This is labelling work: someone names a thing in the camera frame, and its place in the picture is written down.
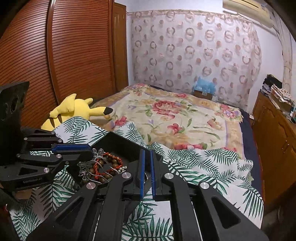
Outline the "white air conditioner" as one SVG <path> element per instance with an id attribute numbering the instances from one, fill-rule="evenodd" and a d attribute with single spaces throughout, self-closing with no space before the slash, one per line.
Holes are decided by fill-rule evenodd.
<path id="1" fill-rule="evenodd" d="M 268 28 L 273 27 L 273 20 L 270 18 L 269 10 L 256 1 L 223 0 L 223 8 L 252 18 Z"/>

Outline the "stack of folded clothes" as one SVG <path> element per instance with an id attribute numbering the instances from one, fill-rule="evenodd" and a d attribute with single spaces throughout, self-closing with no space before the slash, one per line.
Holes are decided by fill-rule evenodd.
<path id="1" fill-rule="evenodd" d="M 286 116 L 293 116 L 295 111 L 295 101 L 290 93 L 282 87 L 282 83 L 273 75 L 268 74 L 264 79 L 260 90 L 267 96 L 273 105 L 282 111 Z"/>

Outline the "floral bed quilt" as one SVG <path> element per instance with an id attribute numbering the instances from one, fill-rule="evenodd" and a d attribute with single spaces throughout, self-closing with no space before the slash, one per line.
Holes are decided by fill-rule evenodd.
<path id="1" fill-rule="evenodd" d="M 186 93 L 159 90 L 146 84 L 126 87 L 94 104 L 113 109 L 108 117 L 90 121 L 116 131 L 132 121 L 145 143 L 170 149 L 226 149 L 244 157 L 239 109 Z"/>

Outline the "yellow pikachu plush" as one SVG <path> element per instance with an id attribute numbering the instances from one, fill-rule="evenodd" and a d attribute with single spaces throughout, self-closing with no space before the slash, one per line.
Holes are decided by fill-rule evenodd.
<path id="1" fill-rule="evenodd" d="M 92 116 L 103 116 L 108 119 L 113 109 L 105 106 L 90 108 L 93 98 L 77 99 L 77 94 L 67 96 L 57 107 L 50 111 L 49 116 L 41 125 L 42 130 L 53 131 L 60 124 L 72 117 L 82 117 L 89 120 Z"/>

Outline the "blue plush toy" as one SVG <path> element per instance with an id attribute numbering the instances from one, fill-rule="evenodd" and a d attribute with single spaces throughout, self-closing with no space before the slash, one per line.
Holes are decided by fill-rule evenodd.
<path id="1" fill-rule="evenodd" d="M 198 77 L 192 87 L 192 92 L 201 91 L 202 93 L 214 95 L 216 92 L 216 84 Z"/>

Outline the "wooden louvered wardrobe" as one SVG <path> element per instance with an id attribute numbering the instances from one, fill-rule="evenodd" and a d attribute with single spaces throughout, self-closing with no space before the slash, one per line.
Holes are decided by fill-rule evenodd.
<path id="1" fill-rule="evenodd" d="M 119 77 L 115 1 L 1 1 L 1 85 L 29 82 L 21 125 L 40 127 L 72 93 L 95 99 L 128 85 Z"/>

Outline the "palm leaf print cloth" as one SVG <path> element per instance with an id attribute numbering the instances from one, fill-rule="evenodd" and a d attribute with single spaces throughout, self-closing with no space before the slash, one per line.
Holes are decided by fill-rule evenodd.
<path id="1" fill-rule="evenodd" d="M 191 184 L 209 183 L 256 226 L 263 218 L 263 200 L 250 185 L 253 161 L 241 159 L 225 149 L 174 150 L 154 142 L 149 149 L 163 156 L 169 171 Z M 36 188 L 20 207 L 10 211 L 13 227 L 21 240 L 68 200 L 78 187 L 66 172 L 59 172 L 52 184 Z M 172 240 L 173 225 L 168 202 L 155 202 L 151 193 L 136 206 L 123 224 L 122 240 Z"/>

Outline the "wooden sideboard cabinet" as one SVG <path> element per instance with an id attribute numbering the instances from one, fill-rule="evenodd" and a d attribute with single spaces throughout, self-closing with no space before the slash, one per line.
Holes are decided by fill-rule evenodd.
<path id="1" fill-rule="evenodd" d="M 258 93 L 252 126 L 262 169 L 264 208 L 272 210 L 295 184 L 295 124 Z"/>

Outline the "patterned lace curtain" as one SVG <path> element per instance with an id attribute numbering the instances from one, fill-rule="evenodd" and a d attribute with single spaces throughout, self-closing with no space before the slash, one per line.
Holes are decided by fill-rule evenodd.
<path id="1" fill-rule="evenodd" d="M 252 22 L 204 11 L 130 14 L 133 81 L 190 93 L 198 77 L 216 84 L 215 99 L 247 109 L 261 67 Z"/>

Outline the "black jewelry box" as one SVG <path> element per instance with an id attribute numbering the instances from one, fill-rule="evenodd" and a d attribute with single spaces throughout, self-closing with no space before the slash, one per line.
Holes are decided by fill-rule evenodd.
<path id="1" fill-rule="evenodd" d="M 93 161 L 84 161 L 80 164 L 70 164 L 66 168 L 69 175 L 80 186 L 83 185 L 83 180 L 104 183 L 103 178 L 110 180 L 111 176 L 124 172 L 130 162 L 138 160 L 140 149 L 145 150 L 145 181 L 150 179 L 150 149 L 115 133 L 106 134 L 91 145 L 91 148 L 103 157 L 94 158 L 98 162 L 103 162 L 103 165 Z"/>

